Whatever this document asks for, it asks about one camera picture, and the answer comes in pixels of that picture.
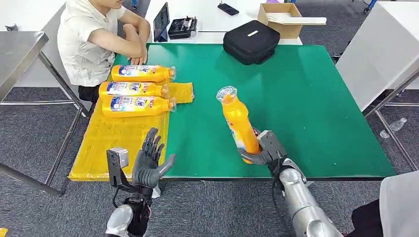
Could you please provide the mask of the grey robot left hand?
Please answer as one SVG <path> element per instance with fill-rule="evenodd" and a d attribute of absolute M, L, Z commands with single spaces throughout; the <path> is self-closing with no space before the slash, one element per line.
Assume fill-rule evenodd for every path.
<path fill-rule="evenodd" d="M 171 154 L 162 165 L 158 165 L 164 144 L 160 143 L 161 136 L 157 135 L 158 129 L 152 127 L 148 131 L 141 149 L 137 153 L 133 170 L 132 184 L 155 188 L 162 178 L 174 165 L 175 154 Z"/>

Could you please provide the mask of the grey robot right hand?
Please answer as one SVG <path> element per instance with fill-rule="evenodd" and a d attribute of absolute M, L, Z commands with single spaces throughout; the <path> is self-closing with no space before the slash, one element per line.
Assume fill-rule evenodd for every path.
<path fill-rule="evenodd" d="M 280 144 L 272 130 L 264 130 L 257 136 L 259 151 L 250 153 L 238 148 L 241 157 L 256 165 L 267 165 L 279 158 Z"/>

